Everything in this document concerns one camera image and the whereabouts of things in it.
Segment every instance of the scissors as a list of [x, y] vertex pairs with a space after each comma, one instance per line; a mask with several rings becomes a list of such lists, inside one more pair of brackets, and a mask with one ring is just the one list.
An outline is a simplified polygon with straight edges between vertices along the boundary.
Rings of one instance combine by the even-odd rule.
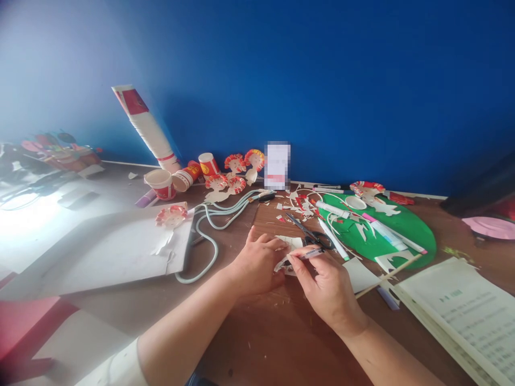
[[304, 225], [299, 223], [299, 221], [291, 214], [287, 213], [286, 215], [290, 218], [290, 220], [293, 221], [295, 225], [297, 225], [300, 228], [301, 231], [304, 232], [304, 245], [314, 244], [319, 245], [325, 249], [334, 249], [333, 242], [325, 233], [317, 231], [311, 232], [309, 229], [306, 229]]

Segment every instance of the wooden stick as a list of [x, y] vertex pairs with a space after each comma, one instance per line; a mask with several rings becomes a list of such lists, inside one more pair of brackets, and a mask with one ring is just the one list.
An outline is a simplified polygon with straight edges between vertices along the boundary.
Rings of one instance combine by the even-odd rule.
[[376, 288], [379, 284], [381, 284], [383, 281], [385, 280], [388, 280], [390, 277], [394, 276], [396, 273], [399, 273], [400, 271], [402, 271], [404, 268], [406, 268], [407, 266], [409, 266], [412, 262], [418, 260], [420, 257], [422, 257], [423, 255], [422, 254], [418, 254], [416, 255], [415, 257], [413, 257], [411, 260], [408, 260], [406, 261], [404, 264], [401, 264], [399, 265], [399, 267], [397, 267], [396, 269], [394, 269], [392, 272], [390, 272], [389, 274], [385, 275], [380, 282], [378, 282], [377, 284], [374, 284], [374, 285], [371, 285], [370, 287], [362, 290], [360, 293], [358, 293], [356, 295], [356, 299], [359, 299], [361, 298], [364, 294], [366, 294], [367, 292], [370, 292], [372, 291], [374, 288]]

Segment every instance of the white sleeve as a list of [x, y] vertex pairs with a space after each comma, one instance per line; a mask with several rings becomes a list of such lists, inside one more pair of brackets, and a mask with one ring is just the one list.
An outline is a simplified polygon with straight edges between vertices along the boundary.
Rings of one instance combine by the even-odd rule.
[[137, 342], [108, 358], [76, 386], [148, 386], [139, 365]]

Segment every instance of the red chair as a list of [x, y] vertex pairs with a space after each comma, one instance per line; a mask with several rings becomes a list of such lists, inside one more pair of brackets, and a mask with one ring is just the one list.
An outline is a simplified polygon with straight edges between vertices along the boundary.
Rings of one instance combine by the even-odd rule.
[[[0, 288], [7, 281], [0, 281]], [[44, 375], [53, 359], [32, 358], [78, 310], [57, 296], [28, 302], [0, 301], [0, 369], [5, 380], [14, 383]]]

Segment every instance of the blue wall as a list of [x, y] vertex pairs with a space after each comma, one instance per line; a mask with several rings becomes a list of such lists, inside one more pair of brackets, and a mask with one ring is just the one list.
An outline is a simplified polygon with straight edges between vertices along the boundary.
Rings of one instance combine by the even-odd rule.
[[183, 159], [289, 140], [294, 180], [444, 195], [514, 149], [508, 1], [19, 0], [1, 12], [5, 139], [65, 128], [106, 159], [155, 164], [109, 89], [133, 83]]

